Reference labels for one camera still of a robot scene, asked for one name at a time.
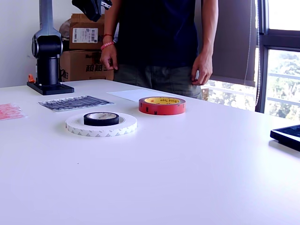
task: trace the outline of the foliage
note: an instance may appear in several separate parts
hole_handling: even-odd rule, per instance
[[[268,72],[299,77],[300,53],[270,50]],[[241,94],[232,94],[210,89],[211,102],[240,109],[255,110],[255,98],[243,93],[255,96],[256,88],[217,81],[209,81],[208,85],[241,92]],[[300,80],[268,76],[267,97],[300,102]],[[300,106],[297,105],[267,100],[265,113],[300,121]]]

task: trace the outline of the cable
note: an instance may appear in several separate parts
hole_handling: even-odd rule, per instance
[[[248,73],[248,68],[249,68],[249,60],[250,60],[250,50],[251,50],[251,35],[252,35],[252,4],[253,0],[250,0],[250,29],[249,29],[249,49],[248,49],[248,58],[247,58],[247,67],[246,67],[246,74],[245,74],[245,79],[244,79],[244,85],[246,85],[246,78],[247,78],[247,73]],[[256,14],[257,17],[259,16],[258,14],[258,3],[255,4],[256,8]],[[257,22],[257,39],[258,39],[258,78],[257,78],[257,95],[256,95],[256,100],[255,100],[255,106],[258,104],[258,99],[260,96],[260,84],[261,84],[261,67],[260,67],[260,37],[259,37],[259,21]]]
[[[258,14],[258,1],[256,3],[256,14],[257,18],[259,16]],[[259,18],[257,21],[257,41],[258,41],[258,77],[257,77],[257,95],[256,95],[256,102],[255,106],[258,104],[258,99],[260,96],[260,91],[261,91],[261,54],[260,54],[260,37],[259,37]]]
[[[247,58],[247,67],[246,67],[246,74],[245,74],[245,79],[244,79],[244,85],[246,85],[246,78],[247,78],[248,67],[249,67],[250,50],[251,50],[251,34],[252,34],[252,0],[250,0],[250,32],[249,32],[249,48],[248,48],[248,58]]]

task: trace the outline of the double-sided tape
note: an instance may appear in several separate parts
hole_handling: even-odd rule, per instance
[[[119,123],[119,115],[111,112],[93,112],[84,115],[83,122],[88,126],[112,126]]]
[[[175,97],[145,97],[139,101],[139,110],[151,115],[178,115],[186,111],[186,101]]]
[[[137,129],[137,120],[131,115],[114,113],[119,115],[119,123],[112,126],[88,126],[83,122],[85,114],[73,116],[66,121],[66,129],[76,135],[86,137],[111,137],[129,134]]]

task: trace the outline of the person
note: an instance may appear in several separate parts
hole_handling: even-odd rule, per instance
[[[202,0],[199,55],[194,18],[195,0],[112,0],[105,13],[101,62],[116,70],[114,81],[200,98],[200,85],[212,74],[218,0]]]

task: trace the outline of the black tablet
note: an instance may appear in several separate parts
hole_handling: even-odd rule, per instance
[[[272,130],[270,136],[280,144],[300,151],[300,125]]]

